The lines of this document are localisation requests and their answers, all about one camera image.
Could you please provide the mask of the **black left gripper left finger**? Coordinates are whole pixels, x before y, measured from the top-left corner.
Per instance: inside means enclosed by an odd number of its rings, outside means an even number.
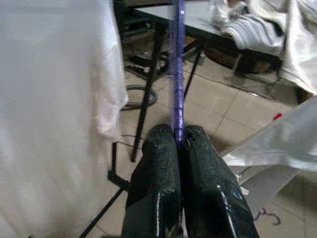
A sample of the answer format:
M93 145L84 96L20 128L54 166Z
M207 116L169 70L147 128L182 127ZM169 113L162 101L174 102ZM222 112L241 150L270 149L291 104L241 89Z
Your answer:
M181 213L176 142L166 124L146 135L132 173L123 220L123 238L174 238Z

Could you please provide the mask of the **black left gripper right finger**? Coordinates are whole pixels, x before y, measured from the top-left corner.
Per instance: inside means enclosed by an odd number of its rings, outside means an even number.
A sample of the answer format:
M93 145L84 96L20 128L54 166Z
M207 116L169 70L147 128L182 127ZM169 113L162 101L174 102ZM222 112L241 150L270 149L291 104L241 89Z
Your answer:
M179 168L189 238L260 238L235 174L202 127L185 127Z

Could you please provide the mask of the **blue plastic clothes hanger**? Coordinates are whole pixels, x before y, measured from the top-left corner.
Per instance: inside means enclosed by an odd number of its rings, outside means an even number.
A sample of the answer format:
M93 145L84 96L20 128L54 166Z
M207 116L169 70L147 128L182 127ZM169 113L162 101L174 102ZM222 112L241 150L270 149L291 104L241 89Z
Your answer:
M170 24L171 127L178 148L184 138L184 20L185 0L173 0Z

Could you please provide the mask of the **white T-shirt with small print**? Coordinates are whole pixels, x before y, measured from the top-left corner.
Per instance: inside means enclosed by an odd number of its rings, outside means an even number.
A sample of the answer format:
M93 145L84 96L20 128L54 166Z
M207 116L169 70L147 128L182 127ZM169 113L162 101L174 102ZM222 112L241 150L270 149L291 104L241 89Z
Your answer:
M0 0L0 238L77 238L128 101L113 0Z

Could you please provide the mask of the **black clothes rack stand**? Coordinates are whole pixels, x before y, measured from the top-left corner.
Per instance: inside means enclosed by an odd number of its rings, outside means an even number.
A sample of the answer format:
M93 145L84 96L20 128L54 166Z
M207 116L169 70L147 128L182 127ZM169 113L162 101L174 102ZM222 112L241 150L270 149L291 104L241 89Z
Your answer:
M156 92L152 89L153 82L155 82L159 77L164 76L167 71L167 68L170 66L168 60L166 60L166 64L164 67L157 70L157 63L161 59L161 49L163 46L163 37L165 36L165 30L167 28L166 23L160 23L156 21L155 25L155 34L154 34L154 48L152 51L151 60L149 62L150 71L146 74L147 83L145 86L139 86L141 90L144 91L143 101L138 106L133 106L131 103L128 104L127 107L124 108L125 111L132 111L140 109L139 121L137 132L134 140L133 150L130 161L134 163L136 161L137 150L139 146L139 142L141 140L141 133L144 127L144 121L146 118L146 113L148 107L154 105L157 101ZM193 67L190 73L190 77L188 78L186 88L184 91L184 96L187 96L188 90L190 88L194 73L196 71L196 67L198 65L198 61L200 55L202 53L205 40L202 37L202 33L200 30L185 25L185 35L189 35L194 37L195 40L185 46L184 48L184 59L190 58L192 55L196 54L195 61L193 63ZM101 210L101 212L95 217L95 219L89 224L89 226L84 230L84 232L80 235L79 238L86 238L86 236L91 232L91 230L95 227L98 221L102 218L102 216L108 211L108 209L112 206L112 204L117 200L117 198L121 195L123 191L128 191L130 188L130 182L124 180L116 174L116 162L117 162L117 143L113 143L111 145L111 169L108 170L108 180L112 182L114 185L119 187L119 190L116 194L110 199L110 201L106 204L106 206Z

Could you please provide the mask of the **plain white T-shirt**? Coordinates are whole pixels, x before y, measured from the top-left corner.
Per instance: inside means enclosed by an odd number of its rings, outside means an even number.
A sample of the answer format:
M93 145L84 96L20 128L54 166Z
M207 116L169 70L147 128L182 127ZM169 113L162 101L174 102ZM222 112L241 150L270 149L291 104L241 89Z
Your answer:
M300 171L317 172L317 96L224 151L248 205L265 206Z

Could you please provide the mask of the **grey striped white towel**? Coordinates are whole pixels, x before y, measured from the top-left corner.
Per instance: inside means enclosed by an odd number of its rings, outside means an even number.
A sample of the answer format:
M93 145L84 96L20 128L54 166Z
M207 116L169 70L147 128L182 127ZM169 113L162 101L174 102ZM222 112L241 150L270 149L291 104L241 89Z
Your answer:
M238 1L230 7L227 0L209 4L209 24L221 35L232 38L240 50L252 50L280 56L284 45L284 29L276 20L251 12L251 5Z

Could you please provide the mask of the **cream white cloth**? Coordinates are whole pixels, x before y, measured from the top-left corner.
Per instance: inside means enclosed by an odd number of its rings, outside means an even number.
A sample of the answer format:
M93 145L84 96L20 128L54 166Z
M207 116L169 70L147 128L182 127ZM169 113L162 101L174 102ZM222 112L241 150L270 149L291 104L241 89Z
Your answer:
M248 9L284 33L280 76L317 95L317 0L249 0Z

